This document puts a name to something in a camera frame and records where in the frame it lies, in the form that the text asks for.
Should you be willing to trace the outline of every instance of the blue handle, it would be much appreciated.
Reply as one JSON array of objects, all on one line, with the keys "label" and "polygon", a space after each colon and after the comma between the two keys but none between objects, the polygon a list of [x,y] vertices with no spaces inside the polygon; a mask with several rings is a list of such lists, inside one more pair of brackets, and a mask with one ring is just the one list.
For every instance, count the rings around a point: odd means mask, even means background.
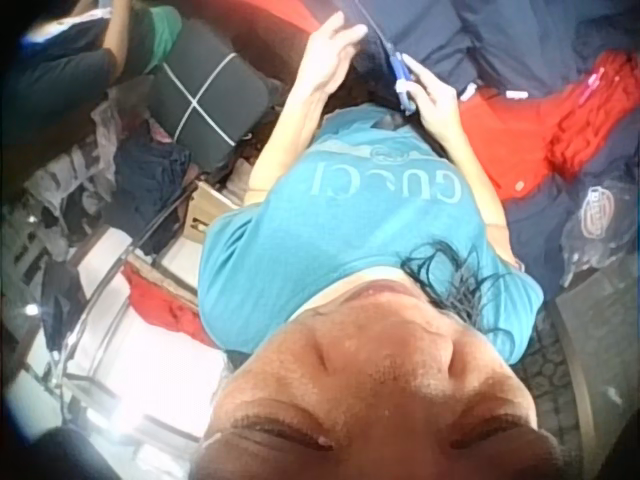
[{"label": "blue handle", "polygon": [[[404,63],[402,59],[402,55],[399,52],[395,52],[392,55],[389,55],[389,62],[391,63],[391,68],[393,68],[393,73],[396,76],[396,80],[404,80],[407,82],[411,81],[411,74],[409,73],[409,69]],[[416,111],[416,104],[411,101],[409,95],[404,90],[399,90],[396,86],[396,92],[398,94],[398,98],[400,99],[400,106],[402,110],[404,110],[405,115],[411,115]]]}]

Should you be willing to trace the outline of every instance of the woman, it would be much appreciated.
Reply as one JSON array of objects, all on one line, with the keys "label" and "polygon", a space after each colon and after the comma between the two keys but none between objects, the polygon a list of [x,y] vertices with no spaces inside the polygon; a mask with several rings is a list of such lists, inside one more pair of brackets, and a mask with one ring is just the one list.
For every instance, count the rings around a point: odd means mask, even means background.
[{"label": "woman", "polygon": [[245,207],[207,236],[205,328],[255,353],[221,388],[193,477],[549,478],[557,448],[507,366],[542,294],[453,89],[406,58],[453,165],[374,106],[334,114],[309,146],[367,33],[343,23],[311,36]]}]

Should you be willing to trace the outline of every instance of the cardboard box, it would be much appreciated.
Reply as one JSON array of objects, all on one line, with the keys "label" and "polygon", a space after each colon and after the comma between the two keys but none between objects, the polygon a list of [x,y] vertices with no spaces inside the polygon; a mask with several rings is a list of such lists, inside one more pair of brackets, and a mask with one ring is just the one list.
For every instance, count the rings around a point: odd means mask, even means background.
[{"label": "cardboard box", "polygon": [[211,185],[199,181],[198,188],[189,200],[183,236],[204,243],[207,228],[218,217],[237,208]]}]

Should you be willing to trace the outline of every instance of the red fabric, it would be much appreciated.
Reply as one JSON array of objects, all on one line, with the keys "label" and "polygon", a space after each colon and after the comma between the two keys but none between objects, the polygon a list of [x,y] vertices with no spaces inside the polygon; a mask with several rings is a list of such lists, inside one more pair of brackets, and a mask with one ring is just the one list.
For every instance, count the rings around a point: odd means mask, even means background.
[{"label": "red fabric", "polygon": [[145,322],[171,332],[184,333],[207,347],[215,347],[197,312],[140,276],[132,265],[125,264],[122,274],[131,287],[129,302]]},{"label": "red fabric", "polygon": [[302,0],[244,0],[293,23],[306,32],[314,32],[320,24],[311,16]]},{"label": "red fabric", "polygon": [[600,84],[582,104],[586,79],[543,99],[509,100],[481,89],[460,104],[464,130],[501,199],[524,197],[552,171],[571,180],[640,105],[635,56],[606,52],[594,72],[600,68]]}]

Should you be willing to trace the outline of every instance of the hand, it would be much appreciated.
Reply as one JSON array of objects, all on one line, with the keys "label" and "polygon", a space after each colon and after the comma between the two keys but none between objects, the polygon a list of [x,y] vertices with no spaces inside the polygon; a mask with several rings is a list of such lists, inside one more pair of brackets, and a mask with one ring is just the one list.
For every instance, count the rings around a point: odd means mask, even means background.
[{"label": "hand", "polygon": [[335,13],[311,34],[292,94],[306,98],[329,96],[344,81],[358,43],[367,34],[365,25],[344,28],[344,14]]},{"label": "hand", "polygon": [[407,91],[420,110],[424,128],[445,148],[464,139],[455,89],[440,81],[409,55],[402,57],[419,82],[408,82]]}]

